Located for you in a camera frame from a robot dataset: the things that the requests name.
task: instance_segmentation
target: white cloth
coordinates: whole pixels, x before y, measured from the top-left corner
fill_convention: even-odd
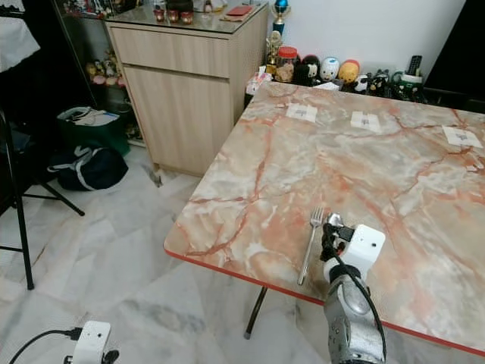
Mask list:
[[[14,8],[17,8],[20,11],[25,11],[22,0],[0,0],[0,6],[2,5],[5,6],[6,8],[13,6]]]
[[[22,19],[0,17],[0,72],[16,66],[39,49]]]

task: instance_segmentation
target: wooden cabinet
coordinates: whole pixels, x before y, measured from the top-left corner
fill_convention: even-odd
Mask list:
[[[242,24],[212,19],[210,30],[146,25],[136,21],[137,11],[128,18],[135,20],[115,18],[107,27],[149,154],[155,168],[202,175],[264,61],[268,5],[255,7]]]

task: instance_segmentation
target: fork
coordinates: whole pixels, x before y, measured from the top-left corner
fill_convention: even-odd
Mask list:
[[[324,210],[321,207],[315,207],[310,215],[311,234],[308,240],[308,246],[306,247],[305,259],[303,260],[302,270],[300,276],[298,276],[298,285],[301,286],[306,278],[306,272],[308,270],[308,258],[311,252],[311,243],[315,236],[315,230],[321,225],[324,220]]]

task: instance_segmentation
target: trophy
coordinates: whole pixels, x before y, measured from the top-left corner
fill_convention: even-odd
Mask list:
[[[277,30],[283,35],[283,28],[285,27],[285,17],[291,11],[291,6],[288,5],[288,0],[276,0],[271,6],[271,12],[276,18],[273,22],[273,30]]]
[[[276,58],[278,56],[278,50],[282,44],[281,34],[277,30],[273,30],[269,39],[266,39],[266,48],[268,52],[266,57],[266,71],[269,74],[274,74],[276,70]]]

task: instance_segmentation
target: pink marble surface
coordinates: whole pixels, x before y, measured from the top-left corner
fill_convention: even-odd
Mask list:
[[[318,108],[316,123],[289,103]],[[380,133],[351,127],[376,114]],[[485,149],[448,144],[442,125],[485,144],[485,115],[263,85],[165,240],[172,256],[314,302],[321,248],[302,265],[314,206],[383,231],[368,275],[381,318],[485,355]]]

